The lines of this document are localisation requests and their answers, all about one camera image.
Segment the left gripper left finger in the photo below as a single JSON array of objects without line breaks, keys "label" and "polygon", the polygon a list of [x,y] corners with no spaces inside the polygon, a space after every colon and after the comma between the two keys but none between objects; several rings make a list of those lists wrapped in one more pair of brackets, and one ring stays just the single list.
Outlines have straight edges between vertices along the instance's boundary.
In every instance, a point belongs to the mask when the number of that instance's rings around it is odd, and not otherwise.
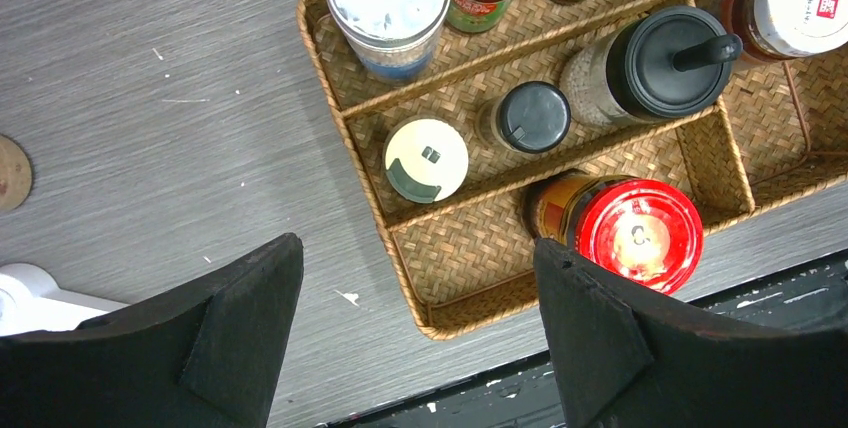
[{"label": "left gripper left finger", "polygon": [[5,427],[263,427],[304,275],[286,233],[166,292],[1,340]]}]

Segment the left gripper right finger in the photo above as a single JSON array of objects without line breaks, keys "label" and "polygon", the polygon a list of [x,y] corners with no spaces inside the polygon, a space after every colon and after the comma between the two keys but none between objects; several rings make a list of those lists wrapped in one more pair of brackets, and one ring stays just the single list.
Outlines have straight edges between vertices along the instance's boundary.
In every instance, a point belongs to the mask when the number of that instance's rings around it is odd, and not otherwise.
[{"label": "left gripper right finger", "polygon": [[846,425],[845,330],[713,314],[548,238],[533,267],[567,426]]}]

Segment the red lid sauce jar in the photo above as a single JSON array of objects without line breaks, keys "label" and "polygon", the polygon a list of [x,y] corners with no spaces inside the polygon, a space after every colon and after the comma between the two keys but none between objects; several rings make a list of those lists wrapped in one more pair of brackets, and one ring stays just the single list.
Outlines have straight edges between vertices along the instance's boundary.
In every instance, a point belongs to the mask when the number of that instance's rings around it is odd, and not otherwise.
[{"label": "red lid sauce jar", "polygon": [[527,189],[523,217],[533,237],[666,295],[690,279],[704,248],[694,203],[654,179],[568,170]]}]

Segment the small black cap bottle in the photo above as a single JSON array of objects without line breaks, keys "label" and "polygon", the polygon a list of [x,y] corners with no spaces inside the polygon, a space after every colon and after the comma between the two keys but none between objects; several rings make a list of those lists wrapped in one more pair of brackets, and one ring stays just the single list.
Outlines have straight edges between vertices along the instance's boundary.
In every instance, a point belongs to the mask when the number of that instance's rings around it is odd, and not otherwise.
[{"label": "small black cap bottle", "polygon": [[491,148],[537,155],[558,147],[571,121],[571,105],[558,87],[529,81],[484,102],[474,128],[478,138]]}]

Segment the woven divided tray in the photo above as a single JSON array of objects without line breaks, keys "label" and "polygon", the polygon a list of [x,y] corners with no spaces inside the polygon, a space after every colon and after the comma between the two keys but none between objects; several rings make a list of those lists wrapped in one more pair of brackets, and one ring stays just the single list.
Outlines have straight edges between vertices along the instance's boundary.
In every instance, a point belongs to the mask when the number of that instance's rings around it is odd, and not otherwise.
[{"label": "woven divided tray", "polygon": [[[555,81],[589,43],[659,10],[717,0],[516,0],[480,35],[443,32],[412,84],[368,72],[327,0],[299,0],[296,17],[334,122],[358,173],[376,229],[417,328],[447,340],[537,302],[533,241],[522,217],[529,185],[576,168],[657,179],[683,191],[707,233],[847,179],[847,51],[734,75],[717,105],[664,125],[573,126],[543,155],[480,143],[480,103],[525,81]],[[416,116],[439,118],[466,139],[470,166],[443,201],[416,204],[382,169],[389,132]]]}]

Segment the pale yellow lid jar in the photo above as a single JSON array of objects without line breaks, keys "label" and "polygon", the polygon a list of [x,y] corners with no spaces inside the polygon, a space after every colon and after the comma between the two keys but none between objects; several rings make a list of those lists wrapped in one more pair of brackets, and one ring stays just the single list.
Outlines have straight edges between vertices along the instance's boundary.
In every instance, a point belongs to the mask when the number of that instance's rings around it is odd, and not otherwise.
[{"label": "pale yellow lid jar", "polygon": [[469,170],[469,152],[460,132],[446,121],[410,117],[389,132],[383,172],[404,199],[432,204],[453,195]]}]

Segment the black lid spice grinder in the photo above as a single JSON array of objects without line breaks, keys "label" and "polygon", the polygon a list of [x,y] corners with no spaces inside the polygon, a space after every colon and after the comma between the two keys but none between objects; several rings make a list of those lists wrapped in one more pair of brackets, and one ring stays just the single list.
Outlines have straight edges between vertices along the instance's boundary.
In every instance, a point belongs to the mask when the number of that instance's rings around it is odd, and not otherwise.
[{"label": "black lid spice grinder", "polygon": [[672,6],[584,47],[566,63],[559,85],[579,123],[665,123],[713,105],[742,48],[710,13]]}]

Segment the white lid sauce jar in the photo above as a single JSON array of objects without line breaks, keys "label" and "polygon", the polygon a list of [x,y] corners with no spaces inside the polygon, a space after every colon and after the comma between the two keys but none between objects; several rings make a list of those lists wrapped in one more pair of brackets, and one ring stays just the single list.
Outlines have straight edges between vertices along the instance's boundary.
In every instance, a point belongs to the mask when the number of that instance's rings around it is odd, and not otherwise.
[{"label": "white lid sauce jar", "polygon": [[742,40],[737,71],[806,58],[847,43],[847,0],[719,0],[715,14]]}]

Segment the silver lid pepper jar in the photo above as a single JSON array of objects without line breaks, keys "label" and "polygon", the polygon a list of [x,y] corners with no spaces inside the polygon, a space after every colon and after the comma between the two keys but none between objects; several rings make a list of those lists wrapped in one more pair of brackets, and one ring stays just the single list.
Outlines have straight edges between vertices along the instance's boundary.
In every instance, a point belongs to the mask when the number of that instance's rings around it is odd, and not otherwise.
[{"label": "silver lid pepper jar", "polygon": [[430,63],[449,0],[327,0],[362,65],[390,83],[410,83]]}]

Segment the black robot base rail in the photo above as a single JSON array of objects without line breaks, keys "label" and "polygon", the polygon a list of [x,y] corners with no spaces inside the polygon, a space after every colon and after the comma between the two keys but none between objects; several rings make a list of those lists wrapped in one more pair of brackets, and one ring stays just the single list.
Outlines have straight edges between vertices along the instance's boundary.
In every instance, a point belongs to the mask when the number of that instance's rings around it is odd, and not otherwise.
[{"label": "black robot base rail", "polygon": [[342,420],[345,427],[843,427],[847,255],[697,300],[539,247],[544,351]]}]

